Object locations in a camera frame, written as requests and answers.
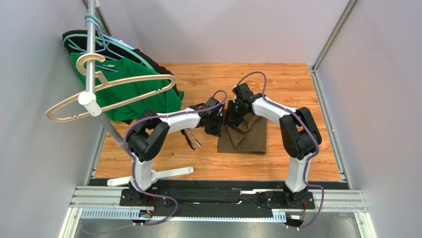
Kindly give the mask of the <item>brown cloth napkin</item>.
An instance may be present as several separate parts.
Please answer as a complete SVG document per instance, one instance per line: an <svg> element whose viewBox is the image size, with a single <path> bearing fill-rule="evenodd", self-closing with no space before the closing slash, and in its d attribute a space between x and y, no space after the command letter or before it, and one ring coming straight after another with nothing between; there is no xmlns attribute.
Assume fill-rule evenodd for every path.
<svg viewBox="0 0 422 238"><path fill-rule="evenodd" d="M218 153L264 155L267 139L267 119L249 114L239 126L223 125L218 139Z"/></svg>

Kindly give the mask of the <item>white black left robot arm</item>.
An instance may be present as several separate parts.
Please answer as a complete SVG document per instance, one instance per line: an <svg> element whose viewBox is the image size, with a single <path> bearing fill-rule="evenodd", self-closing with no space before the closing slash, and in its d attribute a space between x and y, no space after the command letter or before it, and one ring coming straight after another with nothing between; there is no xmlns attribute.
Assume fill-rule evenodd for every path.
<svg viewBox="0 0 422 238"><path fill-rule="evenodd" d="M152 169L153 159L171 133L197 127L219 129L223 106L224 101L211 97L200 107L194 105L174 113L146 111L124 136L124 150L132 158L131 187L143 194L159 179L192 174L192 166L156 172Z"/></svg>

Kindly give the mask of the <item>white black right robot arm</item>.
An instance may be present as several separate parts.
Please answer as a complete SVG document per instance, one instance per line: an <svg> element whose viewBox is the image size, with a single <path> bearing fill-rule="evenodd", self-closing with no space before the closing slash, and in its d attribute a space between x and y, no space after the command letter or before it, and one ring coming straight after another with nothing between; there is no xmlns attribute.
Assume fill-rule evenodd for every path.
<svg viewBox="0 0 422 238"><path fill-rule="evenodd" d="M254 114L280 127L282 142L289 155L289 170L283 186L283 202L288 207L300 205L308 191L309 161L317 154L321 135L308 108L279 104L263 93L254 94L247 83L233 88L235 98L228 102L225 125L235 127Z"/></svg>

